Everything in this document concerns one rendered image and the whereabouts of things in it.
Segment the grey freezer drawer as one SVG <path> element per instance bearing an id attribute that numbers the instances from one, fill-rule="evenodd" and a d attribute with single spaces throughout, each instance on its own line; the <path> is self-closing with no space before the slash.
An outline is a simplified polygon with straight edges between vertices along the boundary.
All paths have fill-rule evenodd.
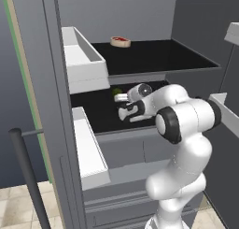
<path id="1" fill-rule="evenodd" d="M 83 195 L 89 229 L 147 221 L 158 208 L 158 202 L 148 197 L 143 180 L 99 187 Z"/>

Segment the grey left fridge door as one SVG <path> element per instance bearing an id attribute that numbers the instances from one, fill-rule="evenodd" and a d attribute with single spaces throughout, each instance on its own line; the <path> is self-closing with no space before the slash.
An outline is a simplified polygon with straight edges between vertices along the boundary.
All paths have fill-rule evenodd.
<path id="1" fill-rule="evenodd" d="M 87 229 L 58 0 L 3 0 L 63 229 Z"/>

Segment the grey fridge door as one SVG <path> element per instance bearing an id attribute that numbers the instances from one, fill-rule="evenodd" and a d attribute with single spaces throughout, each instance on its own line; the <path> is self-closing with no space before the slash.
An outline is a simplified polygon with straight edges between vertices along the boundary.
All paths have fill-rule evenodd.
<path id="1" fill-rule="evenodd" d="M 87 229 L 58 0 L 3 0 L 63 229 Z"/>
<path id="2" fill-rule="evenodd" d="M 232 44 L 232 53 L 219 88 L 226 93 L 223 106 L 231 117 L 209 136 L 213 154 L 205 174 L 205 193 L 226 229 L 239 229 L 239 46 Z"/>

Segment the grey right fridge door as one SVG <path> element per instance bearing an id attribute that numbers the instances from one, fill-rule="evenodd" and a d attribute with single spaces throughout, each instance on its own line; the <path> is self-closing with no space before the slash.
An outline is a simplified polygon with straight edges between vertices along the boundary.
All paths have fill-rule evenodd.
<path id="1" fill-rule="evenodd" d="M 226 93 L 223 106 L 231 117 L 209 136 L 213 154 L 205 174 L 205 193 L 226 229 L 239 229 L 239 46 L 232 44 L 232 53 L 219 88 Z"/>

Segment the red steak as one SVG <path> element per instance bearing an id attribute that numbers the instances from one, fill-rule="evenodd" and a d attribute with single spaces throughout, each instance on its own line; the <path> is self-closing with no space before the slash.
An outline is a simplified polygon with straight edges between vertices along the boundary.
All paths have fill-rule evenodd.
<path id="1" fill-rule="evenodd" d="M 110 38 L 110 44 L 114 47 L 119 48 L 130 48 L 131 40 L 122 36 L 112 36 Z"/>

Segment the black fridge rack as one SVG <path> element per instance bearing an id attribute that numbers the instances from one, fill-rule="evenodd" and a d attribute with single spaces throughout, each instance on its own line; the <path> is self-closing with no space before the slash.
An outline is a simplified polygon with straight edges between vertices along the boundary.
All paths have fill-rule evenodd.
<path id="1" fill-rule="evenodd" d="M 114 101 L 112 90 L 120 88 L 123 93 L 127 93 L 134 86 L 136 83 L 118 84 L 105 90 L 71 94 L 71 106 L 84 108 L 91 128 L 96 134 L 154 126 L 153 118 L 140 122 L 122 122 L 120 120 L 118 115 L 120 103 Z"/>
<path id="2" fill-rule="evenodd" d="M 130 48 L 93 43 L 110 76 L 219 68 L 219 64 L 174 39 L 133 41 Z"/>

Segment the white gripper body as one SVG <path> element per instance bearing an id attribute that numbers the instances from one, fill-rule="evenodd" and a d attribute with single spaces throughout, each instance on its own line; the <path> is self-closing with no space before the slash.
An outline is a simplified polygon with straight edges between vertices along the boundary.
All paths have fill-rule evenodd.
<path id="1" fill-rule="evenodd" d="M 119 118 L 123 122 L 139 122 L 150 119 L 150 116 L 144 115 L 137 106 L 133 106 L 131 110 L 128 108 L 119 108 Z"/>

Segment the white door bin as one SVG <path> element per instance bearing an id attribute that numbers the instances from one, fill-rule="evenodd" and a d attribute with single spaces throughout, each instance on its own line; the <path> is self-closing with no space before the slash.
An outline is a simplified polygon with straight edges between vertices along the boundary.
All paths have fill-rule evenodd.
<path id="1" fill-rule="evenodd" d="M 239 46 L 239 22 L 231 22 L 224 39 Z"/>
<path id="2" fill-rule="evenodd" d="M 76 27 L 63 27 L 62 35 L 70 93 L 108 89 L 110 83 L 104 57 Z"/>
<path id="3" fill-rule="evenodd" d="M 82 190 L 111 182 L 108 166 L 83 107 L 72 109 Z"/>

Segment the grey fridge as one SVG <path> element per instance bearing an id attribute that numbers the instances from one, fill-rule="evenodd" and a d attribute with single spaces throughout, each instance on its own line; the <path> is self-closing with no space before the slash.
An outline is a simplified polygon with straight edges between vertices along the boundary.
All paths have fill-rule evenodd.
<path id="1" fill-rule="evenodd" d="M 192 95 L 219 93 L 232 45 L 229 24 L 239 21 L 239 0 L 58 0 L 61 29 L 75 26 L 91 42 L 113 35 L 137 41 L 174 39 L 219 68 L 163 72 Z"/>

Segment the grey crisper drawer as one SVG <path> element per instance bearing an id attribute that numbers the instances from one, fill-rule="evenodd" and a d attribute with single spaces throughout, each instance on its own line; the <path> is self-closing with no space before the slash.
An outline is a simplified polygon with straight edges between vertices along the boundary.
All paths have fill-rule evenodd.
<path id="1" fill-rule="evenodd" d="M 98 136 L 97 141 L 109 168 L 123 167 L 145 161 L 143 140 Z"/>
<path id="2" fill-rule="evenodd" d="M 161 136 L 146 136 L 143 142 L 146 163 L 170 159 L 174 153 L 174 146 Z"/>

